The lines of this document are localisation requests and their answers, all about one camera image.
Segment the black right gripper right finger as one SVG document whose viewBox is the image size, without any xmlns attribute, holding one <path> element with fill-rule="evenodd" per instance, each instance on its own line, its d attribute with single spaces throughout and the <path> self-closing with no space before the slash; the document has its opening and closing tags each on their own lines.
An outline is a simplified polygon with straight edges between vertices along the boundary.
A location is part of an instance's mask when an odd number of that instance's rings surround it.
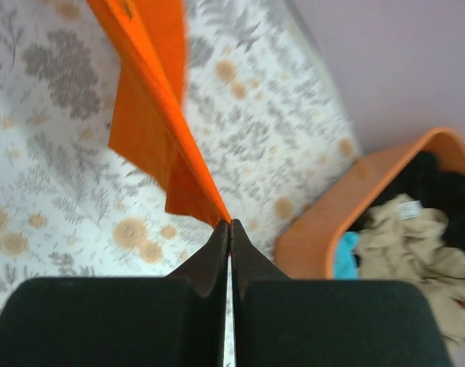
<svg viewBox="0 0 465 367">
<path fill-rule="evenodd" d="M 294 280 L 230 225 L 238 366 L 449 366 L 429 303 L 402 281 Z"/>
</svg>

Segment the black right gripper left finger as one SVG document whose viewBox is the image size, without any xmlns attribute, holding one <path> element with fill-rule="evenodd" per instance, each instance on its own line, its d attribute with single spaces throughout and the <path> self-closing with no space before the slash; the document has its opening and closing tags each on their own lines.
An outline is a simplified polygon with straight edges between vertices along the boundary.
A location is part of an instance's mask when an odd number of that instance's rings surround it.
<svg viewBox="0 0 465 367">
<path fill-rule="evenodd" d="M 220 366 L 229 227 L 162 278 L 32 278 L 0 313 L 0 366 Z"/>
</svg>

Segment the orange t shirt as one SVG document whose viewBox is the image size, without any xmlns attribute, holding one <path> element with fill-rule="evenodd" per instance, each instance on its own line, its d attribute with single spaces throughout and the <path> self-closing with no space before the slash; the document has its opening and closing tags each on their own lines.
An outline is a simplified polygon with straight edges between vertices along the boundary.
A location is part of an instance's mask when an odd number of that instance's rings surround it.
<svg viewBox="0 0 465 367">
<path fill-rule="evenodd" d="M 211 226 L 231 217 L 181 111 L 186 34 L 180 1 L 89 6 L 121 59 L 109 147 L 150 174 L 167 213 Z"/>
</svg>

